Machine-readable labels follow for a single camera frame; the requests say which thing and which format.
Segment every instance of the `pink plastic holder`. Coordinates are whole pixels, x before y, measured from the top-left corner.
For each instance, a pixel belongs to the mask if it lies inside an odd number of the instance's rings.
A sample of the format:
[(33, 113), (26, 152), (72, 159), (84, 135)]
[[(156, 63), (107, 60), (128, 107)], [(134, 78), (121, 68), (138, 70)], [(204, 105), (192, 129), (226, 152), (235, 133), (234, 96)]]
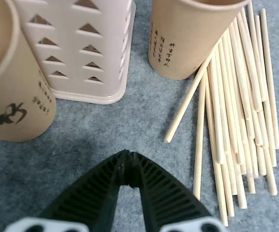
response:
[(14, 0), (57, 98), (111, 104), (126, 91), (133, 0)]

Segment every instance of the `paper cup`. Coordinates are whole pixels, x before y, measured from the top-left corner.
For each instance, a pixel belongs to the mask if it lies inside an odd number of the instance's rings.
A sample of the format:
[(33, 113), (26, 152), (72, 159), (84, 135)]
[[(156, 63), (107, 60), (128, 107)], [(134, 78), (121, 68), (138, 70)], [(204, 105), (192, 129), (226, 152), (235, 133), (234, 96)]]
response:
[(0, 0), (0, 139), (33, 139), (55, 115), (55, 97), (20, 30), (15, 6)]
[(149, 62), (162, 76), (188, 78), (250, 0), (153, 0)]

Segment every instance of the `gray carpet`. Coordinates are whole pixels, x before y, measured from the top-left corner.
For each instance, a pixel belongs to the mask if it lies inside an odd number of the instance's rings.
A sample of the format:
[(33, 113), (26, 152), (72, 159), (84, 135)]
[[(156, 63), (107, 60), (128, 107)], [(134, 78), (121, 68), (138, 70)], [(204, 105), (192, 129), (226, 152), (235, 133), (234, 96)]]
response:
[[(192, 82), (165, 79), (147, 61), (151, 0), (136, 0), (137, 14), (127, 90), (113, 105), (58, 101), (50, 129), (26, 143), (0, 141), (0, 231), (24, 216), (38, 215), (87, 170), (123, 150), (138, 151), (192, 189), (198, 93), (170, 144), (164, 134)], [(258, 0), (267, 8), (279, 114), (279, 1)], [(279, 190), (278, 167), (275, 169)], [(256, 195), (247, 194), (248, 209), (235, 199), (229, 231), (279, 232), (279, 194), (271, 197), (265, 178), (256, 180)], [(219, 216), (205, 124), (202, 203)], [(121, 188), (113, 232), (144, 232), (138, 189)]]

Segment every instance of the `wooden stick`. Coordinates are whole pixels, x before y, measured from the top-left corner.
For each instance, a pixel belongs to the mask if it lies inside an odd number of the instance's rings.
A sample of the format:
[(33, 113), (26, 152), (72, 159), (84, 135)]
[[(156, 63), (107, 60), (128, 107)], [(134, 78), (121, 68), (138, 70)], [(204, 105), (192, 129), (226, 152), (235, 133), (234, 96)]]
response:
[[(247, 87), (247, 89), (245, 90), (246, 92), (244, 92), (243, 94), (248, 96), (247, 82), (248, 82), (248, 77), (249, 77), (248, 75), (249, 74), (248, 74), (248, 69), (246, 68), (247, 64), (246, 64), (246, 61), (245, 61), (245, 54), (243, 52), (242, 41), (241, 41), (240, 35), (239, 35), (238, 25), (235, 26), (235, 31), (236, 31), (236, 38), (237, 38), (237, 43), (238, 43), (238, 50), (239, 50), (239, 54), (240, 54), (240, 57), (241, 57), (241, 63), (242, 63), (243, 68), (244, 68), (244, 73), (245, 73), (244, 78), (245, 78), (246, 87)], [(248, 98), (248, 99), (249, 99), (249, 103), (250, 103), (250, 109), (249, 110), (250, 110), (251, 115), (252, 115), (250, 98)], [(248, 142), (248, 138), (250, 138), (250, 139), (254, 139), (255, 138), (253, 119), (252, 119), (252, 117), (247, 119), (246, 111), (242, 110), (242, 112), (245, 113), (245, 118), (246, 118), (245, 123), (247, 124), (247, 130), (248, 130), (248, 133), (247, 133), (248, 136), (246, 137), (246, 142), (245, 142), (245, 143), (247, 143)]]
[(244, 48), (245, 55), (246, 55), (248, 71), (249, 71), (249, 75), (250, 75), (250, 79), (251, 79), (251, 83), (252, 83), (252, 93), (254, 96), (255, 109), (256, 109), (256, 111), (261, 111), (261, 110), (263, 110), (263, 106), (262, 106), (262, 99), (261, 99), (261, 94), (260, 94), (259, 80), (257, 77), (257, 71), (256, 71), (256, 67), (255, 67), (254, 54), (253, 54), (252, 47), (250, 47), (250, 43), (248, 41), (248, 37), (246, 34), (246, 30), (245, 30), (245, 25), (243, 23), (240, 12), (237, 15), (237, 21), (238, 21), (238, 26), (239, 26), (239, 31), (240, 31), (243, 48)]
[(256, 146), (256, 154), (257, 154), (257, 162), (259, 165), (259, 174), (264, 176), (267, 174), (267, 172), (266, 172), (266, 164), (264, 158), (264, 150), (261, 146)]
[(223, 152), (231, 153), (231, 145), (230, 145), (230, 140), (228, 137), (229, 131), (228, 131), (228, 121), (227, 121), (225, 100), (224, 100), (220, 54), (219, 54), (218, 49), (216, 49), (215, 57), (216, 57), (216, 67), (217, 67), (217, 88), (218, 88), (218, 93), (219, 93), (221, 126), (222, 126), (222, 136), (223, 136)]
[(267, 177), (269, 192), (270, 195), (276, 196), (278, 194), (277, 185), (276, 185), (273, 166), (271, 165), (269, 150), (267, 148), (264, 148), (264, 157), (266, 163), (266, 171), (267, 171), (266, 177)]
[(230, 175), (230, 185), (231, 185), (231, 191), (232, 195), (237, 195), (237, 184), (236, 184), (236, 175), (235, 175), (235, 168), (234, 168), (234, 161), (232, 157), (232, 153), (225, 154), (226, 155), (226, 163), (228, 168), (228, 173)]
[(244, 183), (241, 176), (240, 165), (238, 164), (237, 155), (232, 153), (232, 156), (234, 161), (235, 177), (236, 177), (236, 184), (237, 184), (238, 205), (239, 208), (246, 209), (247, 199), (246, 199)]
[(250, 194), (255, 194), (256, 191), (255, 191), (255, 183), (253, 177), (253, 167), (252, 167), (249, 142), (244, 145), (244, 148), (245, 148), (245, 156), (246, 156), (248, 190)]
[(251, 41), (252, 41), (252, 46), (253, 46), (253, 53), (254, 53), (255, 66), (256, 66), (256, 71), (257, 71), (257, 76), (258, 76), (258, 82), (259, 82), (259, 86), (260, 86), (262, 101), (265, 102), (268, 96), (267, 96), (267, 93), (265, 90), (265, 85), (264, 85), (264, 77), (263, 77), (262, 67), (261, 67), (259, 46), (258, 46), (257, 37), (256, 37), (252, 1), (249, 2), (249, 4), (248, 4), (248, 16), (249, 16)]
[(239, 89), (240, 89), (240, 97), (245, 109), (245, 117), (246, 119), (250, 119), (251, 116), (251, 109), (250, 109), (250, 101), (249, 97), (244, 94), (247, 90), (246, 78), (244, 67), (241, 62), (241, 56), (238, 48), (237, 36), (235, 33), (234, 24), (230, 24), (230, 34), (231, 34), (231, 41), (232, 47), (234, 52), (234, 60), (235, 60), (235, 67), (237, 73), (237, 79), (239, 80)]
[[(244, 123), (242, 123), (242, 125), (241, 125), (241, 132), (242, 132), (243, 137), (247, 137), (246, 124), (244, 124)], [(247, 140), (247, 142), (243, 146), (244, 146), (245, 159), (246, 159), (247, 177), (248, 178), (251, 178), (251, 177), (253, 178), (253, 170), (252, 170), (249, 140)]]
[(251, 44), (252, 41), (251, 41), (251, 36), (250, 36), (250, 31), (249, 31), (249, 26), (248, 26), (248, 21), (247, 21), (247, 15), (246, 15), (245, 7), (242, 7), (240, 12), (241, 12), (242, 20), (243, 20), (244, 25), (245, 25), (245, 30), (246, 30), (246, 33), (247, 33), (247, 37), (248, 37), (249, 43)]
[(218, 76), (217, 76), (217, 66), (216, 66), (216, 56), (212, 55), (210, 61), (210, 85), (211, 85), (211, 95), (213, 101), (213, 114), (215, 122), (215, 133), (217, 142), (217, 162), (222, 164), (226, 162), (224, 154), (223, 145), (223, 135), (222, 135), (222, 123), (221, 123), (221, 111), (220, 111), (220, 100), (219, 100), (219, 90), (218, 90)]
[(261, 21), (260, 21), (260, 17), (258, 15), (254, 16), (254, 22), (255, 22), (255, 30), (256, 30), (257, 42), (258, 42), (258, 47), (259, 47), (259, 55), (260, 55), (261, 68), (262, 68), (262, 77), (263, 77), (263, 82), (264, 82), (265, 91), (266, 91), (266, 95), (267, 95), (266, 101), (267, 100), (269, 101), (267, 80), (266, 80), (265, 61), (264, 61), (264, 52), (263, 52), (263, 43), (262, 43)]
[[(257, 15), (257, 16), (255, 16), (254, 20), (255, 20), (256, 33), (257, 33), (257, 37), (258, 37), (257, 41), (259, 43), (258, 47), (259, 47), (261, 65), (262, 65), (261, 67), (263, 70), (263, 76), (266, 77), (260, 17)], [(264, 78), (264, 82), (265, 82), (266, 92), (268, 93), (266, 78)], [(276, 157), (276, 151), (274, 151), (276, 149), (276, 144), (275, 144), (274, 128), (273, 128), (273, 121), (272, 121), (269, 98), (267, 98), (266, 101), (263, 102), (263, 106), (264, 106), (264, 113), (265, 113), (266, 131), (267, 131), (267, 136), (268, 136), (268, 145), (269, 145), (269, 151), (270, 151), (269, 153), (270, 153), (272, 165), (273, 165), (273, 167), (276, 167), (277, 166), (277, 157)]]
[(212, 51), (210, 52), (210, 54), (206, 57), (206, 59), (204, 60), (204, 62), (202, 63), (201, 67), (199, 68), (195, 78), (194, 78), (194, 81), (192, 82), (191, 84), (191, 87), (186, 95), (186, 97), (184, 98), (182, 104), (180, 105), (180, 108), (173, 120), (173, 122), (171, 123), (166, 135), (165, 135), (165, 138), (164, 138), (164, 141), (166, 143), (170, 143), (174, 137), (174, 134), (181, 122), (181, 119), (184, 115), (184, 113), (186, 112), (186, 109), (204, 75), (204, 72), (207, 70), (207, 67), (209, 65), (209, 62), (211, 60), (211, 57), (212, 57), (212, 54), (214, 53), (215, 51), (215, 48), (217, 48), (218, 46), (218, 43), (214, 46), (214, 48), (212, 49)]
[(265, 122), (265, 116), (264, 112), (258, 112), (258, 117), (259, 117), (259, 123), (260, 123), (260, 128), (261, 128), (261, 133), (262, 133), (262, 138), (263, 138), (263, 145), (262, 147), (269, 147), (269, 142), (268, 142), (268, 135), (267, 135), (267, 129), (266, 129), (266, 122)]
[(260, 127), (260, 122), (259, 122), (259, 117), (258, 113), (255, 110), (254, 107), (254, 98), (252, 93), (252, 87), (251, 87), (251, 82), (249, 77), (247, 76), (247, 86), (248, 86), (248, 92), (249, 92), (249, 98), (250, 98), (250, 104), (251, 104), (251, 112), (252, 112), (252, 119), (253, 119), (253, 131), (255, 133), (255, 144), (257, 146), (262, 146), (263, 145), (263, 131), (261, 130), (262, 128)]
[(223, 91), (223, 80), (222, 80), (222, 71), (220, 64), (219, 51), (216, 50), (216, 65), (217, 65), (217, 75), (218, 75), (218, 88), (219, 88), (219, 101), (220, 101), (220, 113), (221, 113), (221, 123), (222, 123), (222, 135), (223, 135), (223, 144), (224, 144), (224, 153), (226, 157), (226, 163), (221, 165), (222, 173), (223, 173), (223, 183), (224, 183), (224, 191), (225, 198), (227, 202), (227, 212), (229, 217), (234, 217), (234, 206), (233, 206), (233, 188), (236, 187), (235, 180), (235, 171), (233, 167), (233, 159), (231, 158), (231, 144), (230, 144), (230, 135), (228, 128), (228, 120), (226, 114), (226, 106), (224, 99), (224, 91)]
[(219, 43), (219, 54), (220, 54), (221, 71), (222, 71), (222, 83), (223, 83), (223, 90), (224, 90), (227, 121), (228, 121), (228, 127), (229, 127), (230, 144), (231, 144), (233, 151), (235, 153), (238, 153), (237, 133), (236, 133), (236, 128), (235, 128), (234, 111), (233, 111), (233, 106), (232, 106), (232, 101), (231, 101), (230, 86), (228, 83), (228, 75), (227, 75), (226, 60), (225, 60), (224, 46), (226, 46), (226, 43), (225, 43), (225, 45), (223, 44), (223, 42), (226, 42), (225, 37), (226, 37), (226, 35), (224, 34), (222, 36), (222, 40), (220, 40), (220, 43)]
[(235, 64), (234, 64), (234, 55), (233, 55), (233, 50), (232, 50), (232, 42), (231, 42), (231, 37), (230, 37), (230, 32), (229, 30), (226, 31), (226, 37), (227, 37), (227, 48), (228, 48), (228, 56), (230, 59), (230, 62), (227, 61), (227, 68), (231, 69), (228, 70), (228, 73), (231, 73), (228, 75), (228, 83), (230, 86), (230, 93), (231, 93), (231, 100), (233, 104), (233, 110), (234, 110), (234, 117), (235, 117), (235, 128), (237, 132), (237, 146), (238, 146), (238, 155), (237, 155), (237, 160), (239, 164), (244, 164), (245, 163), (245, 157), (244, 157), (244, 148), (243, 148), (243, 141), (241, 138), (241, 132), (240, 132), (240, 125), (239, 125), (239, 117), (238, 117), (238, 106), (236, 99), (240, 98), (240, 96), (237, 96), (236, 93), (238, 94), (239, 90), (235, 91), (234, 89), (234, 81), (236, 80), (236, 70), (235, 70)]
[(235, 217), (234, 212), (234, 203), (233, 203), (233, 195), (231, 190), (231, 181), (230, 175), (227, 167), (227, 163), (221, 164), (224, 192), (225, 192), (225, 200), (226, 200), (226, 209), (228, 217)]
[(269, 48), (268, 28), (267, 28), (265, 9), (261, 10), (261, 23), (262, 23), (262, 37), (263, 37), (263, 48), (264, 48), (269, 102), (271, 107), (275, 144), (276, 144), (276, 148), (279, 149), (279, 126), (278, 126), (278, 116), (277, 116), (277, 105), (276, 105), (274, 77), (273, 77), (273, 69), (271, 64), (271, 55), (270, 55), (270, 48)]
[(256, 145), (254, 139), (249, 139), (250, 155), (252, 161), (253, 178), (259, 178), (259, 168), (256, 156)]
[(204, 133), (204, 113), (205, 113), (205, 86), (208, 77), (207, 71), (200, 82), (197, 129), (196, 129), (196, 148), (195, 148), (195, 168), (193, 181), (193, 195), (200, 200), (201, 179), (202, 179), (202, 159), (203, 159), (203, 133)]
[(210, 98), (208, 78), (206, 80), (205, 102), (206, 102), (206, 113), (207, 113), (208, 129), (209, 129), (209, 139), (210, 139), (212, 163), (213, 163), (213, 169), (214, 169), (214, 175), (215, 175), (217, 197), (218, 197), (218, 202), (219, 202), (220, 217), (221, 217), (221, 221), (223, 222), (223, 224), (225, 226), (228, 226), (221, 165), (217, 162), (217, 145), (216, 145), (216, 138), (215, 138), (215, 126), (214, 126), (214, 120), (213, 120), (213, 108), (212, 108), (212, 102), (211, 102), (211, 98)]

